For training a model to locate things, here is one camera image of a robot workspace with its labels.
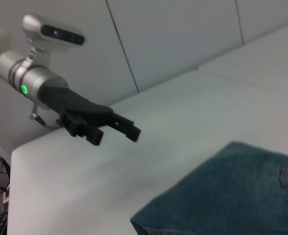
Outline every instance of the white table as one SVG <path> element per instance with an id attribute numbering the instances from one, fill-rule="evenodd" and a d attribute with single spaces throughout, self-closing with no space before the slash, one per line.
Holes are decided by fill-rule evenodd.
<path id="1" fill-rule="evenodd" d="M 135 235 L 129 218 L 228 142 L 288 154 L 288 97 L 199 71 L 113 108 L 137 143 L 58 130 L 13 152 L 9 235 Z"/>
<path id="2" fill-rule="evenodd" d="M 288 95 L 288 26 L 199 69 Z"/>

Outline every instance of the camera lens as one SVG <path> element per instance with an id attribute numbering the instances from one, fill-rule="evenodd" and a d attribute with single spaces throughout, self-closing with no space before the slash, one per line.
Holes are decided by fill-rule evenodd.
<path id="1" fill-rule="evenodd" d="M 44 36 L 59 39 L 77 45 L 82 45 L 85 41 L 85 38 L 82 35 L 71 33 L 69 31 L 52 27 L 50 25 L 44 25 L 41 29 L 41 33 Z"/>

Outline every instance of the jeans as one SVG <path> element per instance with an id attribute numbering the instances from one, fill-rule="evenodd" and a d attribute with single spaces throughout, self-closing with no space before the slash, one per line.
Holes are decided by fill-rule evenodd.
<path id="1" fill-rule="evenodd" d="M 288 156 L 233 142 L 131 223 L 138 235 L 288 235 Z"/>

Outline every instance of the stitching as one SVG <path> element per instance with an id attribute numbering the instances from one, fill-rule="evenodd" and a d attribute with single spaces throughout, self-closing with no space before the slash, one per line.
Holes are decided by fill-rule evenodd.
<path id="1" fill-rule="evenodd" d="M 279 174 L 278 174 L 278 180 L 280 187 L 288 193 L 288 162 L 285 164 L 282 164 Z"/>
<path id="2" fill-rule="evenodd" d="M 156 229 L 156 228 L 145 228 L 146 231 L 150 231 L 150 235 L 163 235 L 168 232 L 168 235 L 202 235 L 202 234 L 196 234 L 192 232 L 185 232 L 175 229 Z"/>

